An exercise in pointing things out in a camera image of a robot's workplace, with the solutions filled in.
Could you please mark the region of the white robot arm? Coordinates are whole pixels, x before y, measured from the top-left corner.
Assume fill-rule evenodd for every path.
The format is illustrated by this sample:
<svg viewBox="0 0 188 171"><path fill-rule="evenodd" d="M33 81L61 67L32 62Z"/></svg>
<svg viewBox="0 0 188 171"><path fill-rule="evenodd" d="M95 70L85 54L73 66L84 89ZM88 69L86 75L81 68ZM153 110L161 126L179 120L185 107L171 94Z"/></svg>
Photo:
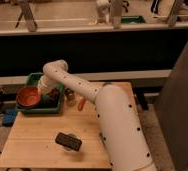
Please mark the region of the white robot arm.
<svg viewBox="0 0 188 171"><path fill-rule="evenodd" d="M64 60L46 63L38 91L47 94L62 83L95 105L112 171L157 171L127 93L115 84L91 83L67 70Z"/></svg>

